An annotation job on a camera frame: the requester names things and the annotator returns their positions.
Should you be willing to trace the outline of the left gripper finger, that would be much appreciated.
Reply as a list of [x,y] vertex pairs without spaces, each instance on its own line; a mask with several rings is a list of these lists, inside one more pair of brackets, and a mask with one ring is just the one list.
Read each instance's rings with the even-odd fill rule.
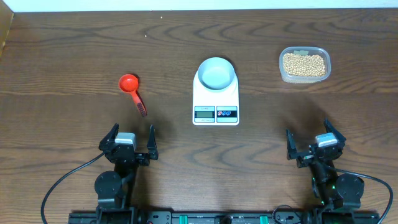
[[155,141],[155,127],[153,125],[150,126],[149,139],[147,142],[147,149],[148,149],[150,159],[157,160],[159,158],[159,152],[157,150],[157,145],[156,145],[156,141]]
[[119,124],[115,123],[109,133],[99,142],[99,149],[112,149],[119,131]]

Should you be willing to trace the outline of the red plastic measuring scoop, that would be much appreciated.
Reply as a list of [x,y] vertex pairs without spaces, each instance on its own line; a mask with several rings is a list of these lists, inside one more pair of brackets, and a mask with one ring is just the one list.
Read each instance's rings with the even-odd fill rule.
[[119,88],[131,95],[134,104],[136,105],[138,111],[140,112],[141,116],[147,116],[147,110],[144,106],[144,103],[141,100],[137,90],[139,89],[139,79],[136,75],[128,73],[123,75],[119,79]]

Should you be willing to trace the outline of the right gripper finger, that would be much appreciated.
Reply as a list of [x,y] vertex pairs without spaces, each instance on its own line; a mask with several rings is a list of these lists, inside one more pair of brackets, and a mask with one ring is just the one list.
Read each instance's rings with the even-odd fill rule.
[[286,138],[287,138],[287,159],[288,160],[296,159],[297,148],[295,146],[293,134],[288,129],[286,130]]
[[325,119],[323,124],[326,129],[326,133],[333,133],[336,136],[338,140],[337,144],[345,144],[346,138],[332,125],[328,119]]

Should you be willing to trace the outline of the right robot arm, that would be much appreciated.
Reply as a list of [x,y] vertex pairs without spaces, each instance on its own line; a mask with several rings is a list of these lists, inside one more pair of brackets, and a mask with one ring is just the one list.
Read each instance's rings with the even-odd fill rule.
[[333,161],[342,155],[346,138],[327,119],[323,125],[326,133],[316,136],[315,143],[302,152],[298,152],[293,134],[286,131],[287,159],[295,159],[298,168],[310,169],[314,195],[323,204],[304,212],[300,221],[354,223],[354,211],[361,206],[364,181],[353,174],[337,174]]

